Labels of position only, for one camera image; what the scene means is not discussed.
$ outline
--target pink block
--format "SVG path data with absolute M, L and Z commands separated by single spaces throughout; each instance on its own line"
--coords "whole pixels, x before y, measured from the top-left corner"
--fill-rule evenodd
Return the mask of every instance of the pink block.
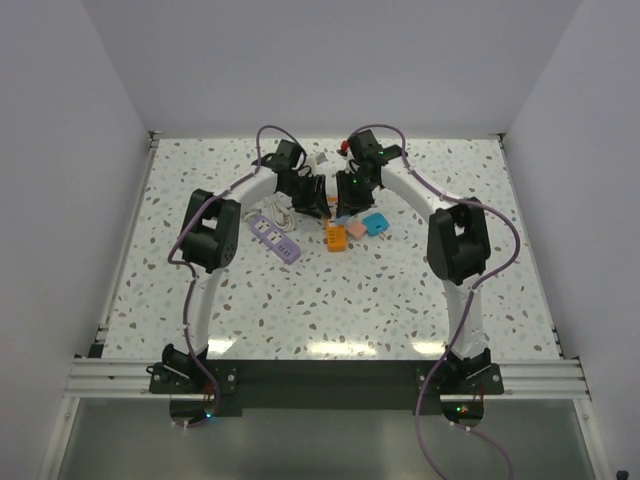
M 347 235 L 355 240 L 360 240 L 367 233 L 367 227 L 363 223 L 355 221 L 347 227 Z

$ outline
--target orange object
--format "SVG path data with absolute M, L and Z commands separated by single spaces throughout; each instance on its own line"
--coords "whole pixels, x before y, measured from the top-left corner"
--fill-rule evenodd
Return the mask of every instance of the orange object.
M 327 232 L 327 248 L 330 252 L 344 252 L 347 249 L 347 232 L 343 225 L 336 225 L 336 197 L 327 198 L 331 209 L 331 218 L 324 219 L 324 227 Z

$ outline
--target purple power strip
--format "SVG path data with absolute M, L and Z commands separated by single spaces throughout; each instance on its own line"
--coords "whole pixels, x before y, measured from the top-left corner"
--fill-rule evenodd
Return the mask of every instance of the purple power strip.
M 287 265 L 300 258 L 300 247 L 264 215 L 258 215 L 250 225 L 256 237 Z

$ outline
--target white wall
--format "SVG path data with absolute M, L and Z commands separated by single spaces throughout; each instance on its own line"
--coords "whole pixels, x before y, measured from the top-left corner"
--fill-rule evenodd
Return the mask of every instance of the white wall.
M 0 14 L 0 477 L 36 477 L 147 148 L 79 0 Z
M 640 2 L 584 0 L 506 139 L 536 260 L 617 469 L 640 474 Z
M 579 0 L 83 0 L 148 129 L 505 132 Z

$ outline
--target white table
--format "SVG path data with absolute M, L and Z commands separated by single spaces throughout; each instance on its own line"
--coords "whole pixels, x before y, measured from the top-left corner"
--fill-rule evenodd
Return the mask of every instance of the white table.
M 310 153 L 327 152 L 328 177 L 343 168 L 341 139 L 300 139 Z M 393 140 L 381 139 L 385 145 Z M 263 141 L 264 153 L 277 140 Z M 410 140 L 411 160 L 446 189 L 477 196 L 522 221 L 497 140 Z M 145 189 L 122 280 L 109 314 L 103 358 L 160 358 L 180 332 L 189 279 L 166 262 L 187 202 L 197 188 L 220 191 L 250 170 L 254 140 L 162 139 Z M 335 180 L 327 179 L 328 193 Z M 351 242 L 330 253 L 320 221 L 296 214 L 290 237 L 301 258 L 285 265 L 243 223 L 240 244 L 223 275 L 210 324 L 210 358 L 433 359 L 448 335 L 442 282 L 426 263 L 426 224 L 399 197 L 382 191 L 377 208 L 391 227 L 386 240 Z M 492 255 L 503 262 L 509 230 L 488 217 Z M 525 238 L 517 265 L 482 292 L 492 356 L 557 359 L 558 347 Z

